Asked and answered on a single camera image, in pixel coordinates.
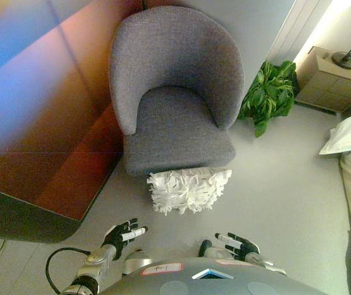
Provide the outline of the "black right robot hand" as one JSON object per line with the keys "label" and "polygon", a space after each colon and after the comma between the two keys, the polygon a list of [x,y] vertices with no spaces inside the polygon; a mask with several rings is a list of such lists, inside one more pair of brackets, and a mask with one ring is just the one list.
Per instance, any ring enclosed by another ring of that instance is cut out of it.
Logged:
{"label": "black right robot hand", "polygon": [[245,261],[247,254],[260,253],[255,243],[233,233],[228,232],[227,235],[215,233],[215,238],[224,242],[225,249],[230,251],[235,260]]}

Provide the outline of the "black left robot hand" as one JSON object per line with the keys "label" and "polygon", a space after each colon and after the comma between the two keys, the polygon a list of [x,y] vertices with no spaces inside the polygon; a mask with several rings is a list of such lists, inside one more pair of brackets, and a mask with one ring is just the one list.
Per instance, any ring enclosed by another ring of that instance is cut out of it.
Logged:
{"label": "black left robot hand", "polygon": [[124,247],[147,231],[147,226],[138,227],[138,218],[132,218],[122,224],[112,226],[107,231],[101,247],[105,245],[112,245],[115,247],[116,253],[112,260],[116,261],[121,257]]}

